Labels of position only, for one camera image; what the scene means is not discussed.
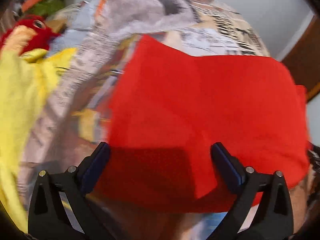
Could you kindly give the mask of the grey blue pillow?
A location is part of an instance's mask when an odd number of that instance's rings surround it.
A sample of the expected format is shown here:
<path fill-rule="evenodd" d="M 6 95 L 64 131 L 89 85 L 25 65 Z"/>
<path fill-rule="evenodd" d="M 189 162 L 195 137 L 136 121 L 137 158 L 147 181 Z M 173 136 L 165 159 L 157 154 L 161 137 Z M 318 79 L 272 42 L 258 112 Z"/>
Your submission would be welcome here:
<path fill-rule="evenodd" d="M 92 31 L 95 23 L 94 14 L 99 2 L 100 0 L 91 0 L 74 3 L 47 18 L 47 20 L 66 20 L 62 34 L 50 43 L 47 57 L 81 44 L 87 34 Z"/>

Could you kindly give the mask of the green plush pile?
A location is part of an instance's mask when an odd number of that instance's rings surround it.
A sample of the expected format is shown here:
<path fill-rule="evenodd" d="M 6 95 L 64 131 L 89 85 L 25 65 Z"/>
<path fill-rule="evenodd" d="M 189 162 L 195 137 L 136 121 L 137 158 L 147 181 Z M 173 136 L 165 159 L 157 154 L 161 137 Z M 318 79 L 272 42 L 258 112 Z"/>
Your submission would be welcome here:
<path fill-rule="evenodd" d="M 63 9 L 64 7 L 65 3 L 62 0 L 42 0 L 33 5 L 28 10 L 28 13 L 41 17 L 47 17 Z"/>

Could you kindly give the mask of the brown wooden door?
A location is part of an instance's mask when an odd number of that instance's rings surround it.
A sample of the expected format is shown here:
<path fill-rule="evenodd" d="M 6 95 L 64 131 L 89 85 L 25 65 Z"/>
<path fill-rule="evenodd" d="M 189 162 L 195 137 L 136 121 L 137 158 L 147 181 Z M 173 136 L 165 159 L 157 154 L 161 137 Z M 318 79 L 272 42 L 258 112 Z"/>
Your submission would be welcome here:
<path fill-rule="evenodd" d="M 282 63 L 287 66 L 290 71 L 295 83 L 303 85 L 306 88 L 307 101 L 311 101 L 319 94 L 319 36 L 319 17 L 313 16 L 304 34 L 288 55 L 282 60 Z"/>

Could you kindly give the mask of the newspaper print bed sheet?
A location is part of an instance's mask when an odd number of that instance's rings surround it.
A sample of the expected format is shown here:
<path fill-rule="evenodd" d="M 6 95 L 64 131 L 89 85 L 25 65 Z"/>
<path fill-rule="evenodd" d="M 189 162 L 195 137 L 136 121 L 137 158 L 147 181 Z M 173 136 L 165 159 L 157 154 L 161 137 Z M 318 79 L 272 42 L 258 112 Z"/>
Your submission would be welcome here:
<path fill-rule="evenodd" d="M 18 194 L 27 211 L 41 170 L 60 173 L 78 165 L 105 140 L 108 103 L 144 34 L 192 56 L 269 55 L 243 16 L 215 0 L 100 0 L 22 153 Z"/>

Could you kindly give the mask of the yellow blanket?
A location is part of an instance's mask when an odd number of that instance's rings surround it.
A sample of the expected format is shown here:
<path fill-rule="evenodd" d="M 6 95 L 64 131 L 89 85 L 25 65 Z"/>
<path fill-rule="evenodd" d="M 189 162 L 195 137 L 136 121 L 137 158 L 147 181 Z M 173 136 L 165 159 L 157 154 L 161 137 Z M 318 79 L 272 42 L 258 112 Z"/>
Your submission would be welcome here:
<path fill-rule="evenodd" d="M 1 52 L 1 203 L 23 232 L 27 215 L 17 192 L 18 166 L 30 129 L 70 67 L 76 48 L 67 48 L 50 57 L 34 49 L 18 55 Z"/>

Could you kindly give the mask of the red garment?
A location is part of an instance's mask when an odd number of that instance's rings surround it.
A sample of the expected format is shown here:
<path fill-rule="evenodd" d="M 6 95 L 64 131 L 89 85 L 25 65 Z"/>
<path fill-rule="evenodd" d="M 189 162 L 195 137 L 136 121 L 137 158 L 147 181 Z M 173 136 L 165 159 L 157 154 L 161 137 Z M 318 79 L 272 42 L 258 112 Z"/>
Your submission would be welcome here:
<path fill-rule="evenodd" d="M 221 142 L 245 166 L 307 174 L 305 89 L 262 56 L 195 57 L 143 36 L 110 104 L 111 157 L 95 193 L 159 212 L 223 212 L 235 196 L 210 159 Z"/>

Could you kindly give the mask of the red plush toy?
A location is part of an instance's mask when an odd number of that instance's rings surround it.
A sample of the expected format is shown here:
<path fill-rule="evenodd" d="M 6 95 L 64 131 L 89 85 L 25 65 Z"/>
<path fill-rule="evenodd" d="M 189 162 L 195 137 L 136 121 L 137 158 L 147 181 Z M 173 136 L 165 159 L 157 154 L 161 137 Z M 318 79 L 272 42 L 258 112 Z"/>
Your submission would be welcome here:
<path fill-rule="evenodd" d="M 45 24 L 41 16 L 29 15 L 19 20 L 1 37 L 1 51 L 18 55 L 34 49 L 49 50 L 50 42 L 60 36 Z"/>

